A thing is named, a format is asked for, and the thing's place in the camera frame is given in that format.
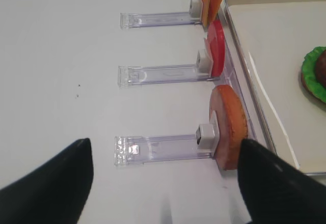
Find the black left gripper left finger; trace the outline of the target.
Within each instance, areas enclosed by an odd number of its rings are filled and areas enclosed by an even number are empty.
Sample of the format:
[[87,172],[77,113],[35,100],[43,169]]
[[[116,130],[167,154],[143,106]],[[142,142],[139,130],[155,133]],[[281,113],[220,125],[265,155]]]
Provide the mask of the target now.
[[78,223],[93,178],[91,141],[78,139],[1,189],[1,223]]

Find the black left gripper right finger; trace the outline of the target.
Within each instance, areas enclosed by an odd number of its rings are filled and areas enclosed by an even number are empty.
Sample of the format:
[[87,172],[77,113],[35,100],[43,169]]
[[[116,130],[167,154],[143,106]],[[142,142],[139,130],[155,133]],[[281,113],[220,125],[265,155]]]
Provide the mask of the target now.
[[252,223],[325,223],[325,186],[253,139],[243,139],[239,189]]

